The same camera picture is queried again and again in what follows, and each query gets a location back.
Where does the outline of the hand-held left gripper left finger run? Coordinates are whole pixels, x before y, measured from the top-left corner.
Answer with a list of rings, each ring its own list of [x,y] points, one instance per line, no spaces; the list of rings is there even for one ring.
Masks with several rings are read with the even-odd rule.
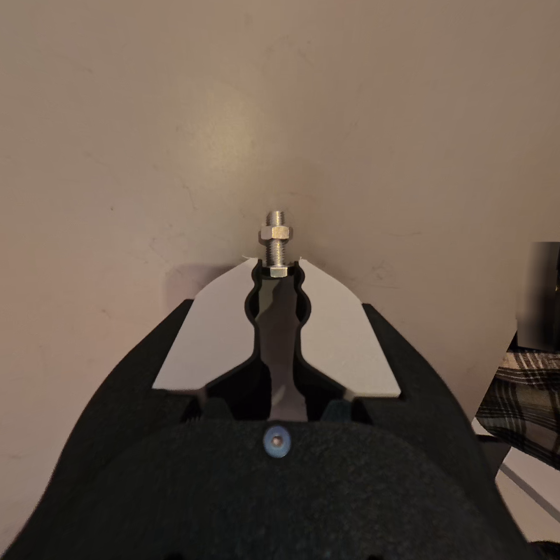
[[[202,288],[153,382],[155,390],[248,396],[261,377],[256,328],[262,261],[245,259]]]

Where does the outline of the person's plaid shirt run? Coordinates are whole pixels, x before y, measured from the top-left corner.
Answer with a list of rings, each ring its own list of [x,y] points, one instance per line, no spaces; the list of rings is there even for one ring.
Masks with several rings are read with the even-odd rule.
[[[508,351],[475,417],[492,436],[559,470],[559,353]]]

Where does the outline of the steel hex bolt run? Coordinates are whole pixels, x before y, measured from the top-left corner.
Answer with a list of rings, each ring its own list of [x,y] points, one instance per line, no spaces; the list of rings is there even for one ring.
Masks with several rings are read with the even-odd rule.
[[[278,209],[272,210],[267,214],[265,225],[288,226],[286,224],[284,212]],[[286,245],[289,241],[272,241],[266,244],[261,243],[265,247],[265,264],[262,267],[263,275],[267,278],[282,279],[290,275],[291,265],[286,261]]]

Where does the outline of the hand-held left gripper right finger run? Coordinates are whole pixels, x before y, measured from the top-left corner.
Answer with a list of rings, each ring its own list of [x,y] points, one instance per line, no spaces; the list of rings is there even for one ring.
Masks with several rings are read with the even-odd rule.
[[[304,362],[353,398],[398,398],[401,389],[360,299],[310,261],[298,261],[310,302],[300,345]]]

